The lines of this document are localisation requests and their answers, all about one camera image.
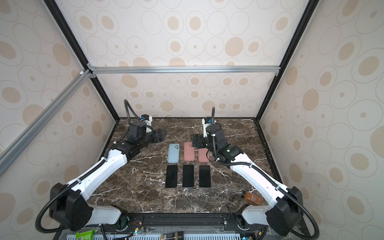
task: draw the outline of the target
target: wallpaper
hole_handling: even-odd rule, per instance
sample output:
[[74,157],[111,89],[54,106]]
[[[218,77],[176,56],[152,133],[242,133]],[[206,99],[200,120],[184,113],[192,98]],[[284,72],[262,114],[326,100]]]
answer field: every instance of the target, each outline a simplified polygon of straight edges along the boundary
[[279,65],[308,0],[56,0],[93,66]]
[[274,73],[99,74],[120,117],[124,99],[138,115],[255,117]]
[[382,0],[321,1],[261,120],[319,239],[384,236],[383,23]]
[[0,1],[0,154],[80,69],[39,1]]
[[[56,183],[67,183],[97,161],[115,121],[86,80],[0,177],[0,239],[51,240],[35,229]],[[59,223],[48,214],[45,228]]]

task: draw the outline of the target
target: black smartphone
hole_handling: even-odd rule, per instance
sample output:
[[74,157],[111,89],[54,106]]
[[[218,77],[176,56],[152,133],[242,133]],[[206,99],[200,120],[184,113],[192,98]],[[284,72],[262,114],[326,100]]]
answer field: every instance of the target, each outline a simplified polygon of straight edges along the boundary
[[194,178],[194,166],[193,165],[184,165],[183,166],[183,187],[194,187],[195,178]]
[[177,165],[168,165],[166,173],[166,188],[177,187]]
[[208,165],[200,165],[199,186],[206,188],[211,187],[211,168]]

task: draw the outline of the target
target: black metal frame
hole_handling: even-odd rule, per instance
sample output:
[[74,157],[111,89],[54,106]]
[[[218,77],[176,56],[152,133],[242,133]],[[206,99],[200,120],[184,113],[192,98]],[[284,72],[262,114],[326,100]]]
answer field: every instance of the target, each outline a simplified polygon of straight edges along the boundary
[[[76,54],[77,58],[79,59],[81,65],[84,69],[89,69],[89,71],[92,73],[92,69],[88,66],[88,59],[85,56],[83,50],[81,49],[79,43],[77,42],[73,32],[71,31],[71,28],[69,27],[68,23],[66,22],[63,14],[61,13],[58,5],[56,4],[55,0],[44,0],[45,4],[47,5],[49,11],[51,12],[53,18],[55,19],[57,25],[59,26],[61,32],[67,39],[69,45],[71,45],[73,52]],[[97,92],[103,99],[105,105],[107,106],[109,112],[111,113],[112,117],[115,119],[115,121],[119,120],[119,115],[117,114],[115,108],[113,107],[109,97],[107,96],[106,92],[104,91],[103,86],[100,84],[99,80],[96,76],[94,78],[91,78],[91,81],[93,85],[95,86]]]
[[293,55],[293,52],[295,51],[297,45],[299,44],[299,41],[305,31],[305,28],[307,27],[308,25],[308,22],[309,20],[311,19],[312,17],[312,14],[314,12],[314,10],[316,9],[316,6],[318,4],[319,0],[310,0],[304,10],[304,13],[303,15],[301,16],[301,19],[300,19],[300,22],[299,22],[299,25],[297,26],[296,28],[296,31],[295,33],[293,34],[293,37],[292,37],[292,40],[291,42],[289,43],[289,46],[287,48],[287,51],[285,52],[284,54],[284,57],[281,61],[281,64],[280,64],[280,71],[279,73],[277,74],[277,76],[274,77],[274,79],[272,80],[272,83],[271,83],[271,86],[270,88],[268,89],[268,92],[263,100],[263,103],[260,107],[260,110],[259,112],[257,113],[256,115],[256,118],[255,118],[255,126],[257,128],[257,132],[259,134],[259,137],[260,137],[260,140],[263,144],[263,148],[264,148],[264,151],[265,151],[265,155],[267,157],[267,160],[268,160],[268,163],[269,163],[269,166],[271,167],[271,170],[272,170],[272,173],[273,173],[273,177],[278,180],[279,182],[281,182],[281,177],[280,177],[280,174],[277,170],[277,167],[276,167],[276,164],[275,164],[275,161],[273,159],[273,156],[271,154],[271,150],[269,149],[269,146],[268,146],[268,143],[266,141],[266,138],[264,136],[264,133],[263,133],[263,130],[260,126],[260,120],[266,110],[266,108],[268,107],[268,104],[269,104],[269,101],[271,100],[284,72],[285,72],[285,69],[287,68],[290,60],[291,60],[291,57]]
[[115,133],[116,128],[118,127],[118,124],[119,124],[119,123],[120,123],[120,118],[116,121],[115,125],[113,126],[113,129],[112,129],[112,131],[111,131],[111,133],[110,133],[110,135],[109,135],[109,137],[108,137],[108,140],[106,141],[106,144],[105,144],[104,149],[103,149],[103,151],[101,152],[101,155],[100,155],[100,156],[104,156],[105,151],[107,151],[108,145],[109,145],[109,143],[111,142],[112,137],[113,137],[113,134]]

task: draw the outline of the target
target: dark brown marble surface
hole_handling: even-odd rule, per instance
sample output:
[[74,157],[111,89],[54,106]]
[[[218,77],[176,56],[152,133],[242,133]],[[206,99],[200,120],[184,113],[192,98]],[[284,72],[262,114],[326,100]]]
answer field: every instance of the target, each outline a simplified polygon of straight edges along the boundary
[[[271,175],[262,144],[252,119],[220,119],[228,143],[239,146],[264,171]],[[122,119],[116,128],[112,141],[117,140],[126,130],[127,120]],[[199,187],[199,165],[197,149],[194,164],[195,187],[182,187],[184,161],[184,142],[190,142],[193,134],[202,134],[201,119],[154,119],[154,129],[167,131],[166,139],[142,149],[132,161],[113,173],[102,183],[89,204],[117,205],[130,213],[200,213],[228,212],[225,205],[233,211],[244,203],[243,191],[261,195],[236,172],[210,162],[211,188]],[[180,144],[178,163],[178,185],[174,189],[165,188],[168,145]]]

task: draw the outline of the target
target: light blue phone case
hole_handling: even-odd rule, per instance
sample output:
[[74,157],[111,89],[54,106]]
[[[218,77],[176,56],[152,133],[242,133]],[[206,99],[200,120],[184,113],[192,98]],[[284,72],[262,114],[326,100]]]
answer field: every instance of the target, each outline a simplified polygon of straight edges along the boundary
[[168,163],[179,162],[180,145],[178,143],[172,143],[168,148]]

